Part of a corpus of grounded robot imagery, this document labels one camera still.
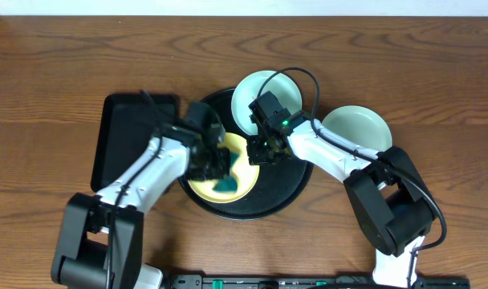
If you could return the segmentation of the green sponge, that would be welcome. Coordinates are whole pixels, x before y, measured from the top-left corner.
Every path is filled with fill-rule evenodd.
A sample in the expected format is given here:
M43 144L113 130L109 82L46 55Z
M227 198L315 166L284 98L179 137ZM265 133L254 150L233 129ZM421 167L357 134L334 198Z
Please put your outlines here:
M230 153L230 169L233 168L239 155L237 153ZM227 177L218 180L213 187L213 191L216 193L236 193L238 190L237 180L230 173Z

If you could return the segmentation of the yellow plate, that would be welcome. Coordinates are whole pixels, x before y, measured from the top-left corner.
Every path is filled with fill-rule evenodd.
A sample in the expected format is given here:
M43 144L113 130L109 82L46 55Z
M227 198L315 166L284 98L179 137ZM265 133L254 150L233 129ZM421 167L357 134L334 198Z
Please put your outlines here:
M238 190L236 193L216 193L213 191L218 180L209 181L188 181L189 187L201 199L209 202L225 204L237 201L246 196L254 187L259 176L259 166L251 165L246 151L246 139L234 133L225 134L222 145L232 153L239 155L230 173L237 180Z

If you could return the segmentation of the light blue plate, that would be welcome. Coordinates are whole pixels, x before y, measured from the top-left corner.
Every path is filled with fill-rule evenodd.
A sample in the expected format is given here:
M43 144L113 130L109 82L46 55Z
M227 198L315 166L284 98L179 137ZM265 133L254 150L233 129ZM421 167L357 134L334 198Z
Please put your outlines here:
M325 128L366 148L385 151L392 146L392 133L384 119L369 108L348 105L330 112Z
M237 126L247 136L258 134L257 125L250 120L249 105L257 98L259 88L274 73L274 71L256 71L244 78L234 90L231 99L232 116ZM290 114L302 109L302 96L298 86L284 74L276 75L266 84L262 92L272 92Z

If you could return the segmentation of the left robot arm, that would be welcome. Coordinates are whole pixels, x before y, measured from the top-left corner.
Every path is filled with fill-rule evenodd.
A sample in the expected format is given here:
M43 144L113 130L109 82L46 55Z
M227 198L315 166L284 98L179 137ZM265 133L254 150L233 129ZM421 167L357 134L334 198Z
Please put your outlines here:
M51 267L67 288L158 288L163 271L142 261L144 217L180 177L219 179L230 172L226 130L167 124L113 183L67 203Z

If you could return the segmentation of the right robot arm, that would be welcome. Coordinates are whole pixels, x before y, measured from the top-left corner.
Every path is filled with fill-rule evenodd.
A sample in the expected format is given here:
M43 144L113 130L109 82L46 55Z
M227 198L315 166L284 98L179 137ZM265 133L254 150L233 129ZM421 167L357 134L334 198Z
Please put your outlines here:
M253 112L258 132L250 136L250 163L295 157L320 167L344 184L362 232L376 248L375 283L390 287L415 285L424 238L443 215L408 154L391 147L365 148L325 128L300 111Z

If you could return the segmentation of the round black tray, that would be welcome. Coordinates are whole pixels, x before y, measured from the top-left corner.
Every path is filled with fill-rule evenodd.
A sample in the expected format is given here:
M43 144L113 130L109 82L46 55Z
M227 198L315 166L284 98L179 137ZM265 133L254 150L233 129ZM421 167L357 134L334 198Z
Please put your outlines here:
M299 159L262 165L250 191L237 201L225 204L206 201L195 193L186 179L180 179L179 183L198 206L212 214L232 220L254 220L288 207L302 193L312 170L313 164Z

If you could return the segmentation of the rectangular black tray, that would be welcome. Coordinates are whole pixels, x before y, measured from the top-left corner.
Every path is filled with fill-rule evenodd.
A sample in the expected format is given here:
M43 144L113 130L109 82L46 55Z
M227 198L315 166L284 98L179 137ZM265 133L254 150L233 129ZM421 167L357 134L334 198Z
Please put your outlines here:
M160 123L170 121L157 114L139 93L113 93L104 100L91 189L96 192L113 183L144 152Z

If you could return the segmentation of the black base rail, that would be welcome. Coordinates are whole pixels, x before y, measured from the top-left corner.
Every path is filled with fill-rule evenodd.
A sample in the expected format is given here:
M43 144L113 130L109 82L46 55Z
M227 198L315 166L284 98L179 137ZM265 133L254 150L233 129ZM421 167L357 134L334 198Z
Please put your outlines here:
M372 277L340 276L336 278L272 278L272 277L228 277L201 275L171 275L160 285L160 289L361 289L397 288L393 285L376 284Z

